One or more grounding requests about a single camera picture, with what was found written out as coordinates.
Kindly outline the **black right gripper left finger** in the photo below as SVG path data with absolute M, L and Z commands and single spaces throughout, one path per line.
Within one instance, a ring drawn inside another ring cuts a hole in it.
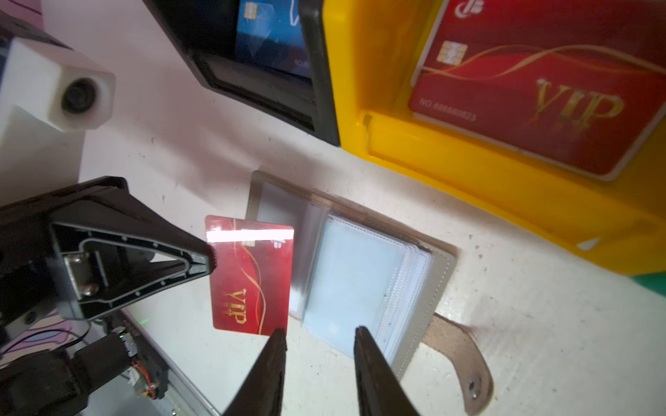
M 284 397 L 286 332 L 276 329 L 223 415 L 279 416 Z

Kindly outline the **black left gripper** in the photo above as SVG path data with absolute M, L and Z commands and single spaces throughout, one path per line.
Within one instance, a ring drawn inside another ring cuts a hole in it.
M 213 272 L 205 241 L 127 190 L 105 176 L 1 207 L 3 338 L 56 303 L 62 317 L 91 321 Z

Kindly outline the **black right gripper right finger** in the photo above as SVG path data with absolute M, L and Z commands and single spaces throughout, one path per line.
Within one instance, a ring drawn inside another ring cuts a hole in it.
M 355 332 L 354 360 L 359 413 L 418 415 L 366 327 Z

